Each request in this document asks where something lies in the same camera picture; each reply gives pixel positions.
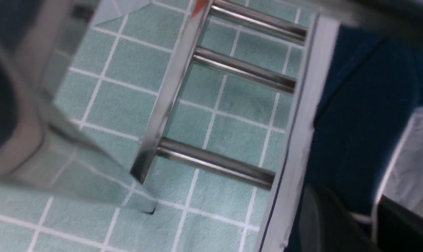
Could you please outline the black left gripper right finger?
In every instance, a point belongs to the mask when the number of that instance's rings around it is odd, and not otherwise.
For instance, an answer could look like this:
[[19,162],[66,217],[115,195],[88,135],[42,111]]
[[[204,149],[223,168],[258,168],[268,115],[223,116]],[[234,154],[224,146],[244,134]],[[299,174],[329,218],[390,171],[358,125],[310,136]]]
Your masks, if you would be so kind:
[[423,252],[423,218],[383,197],[374,243],[330,190],[307,186],[299,240],[303,252]]

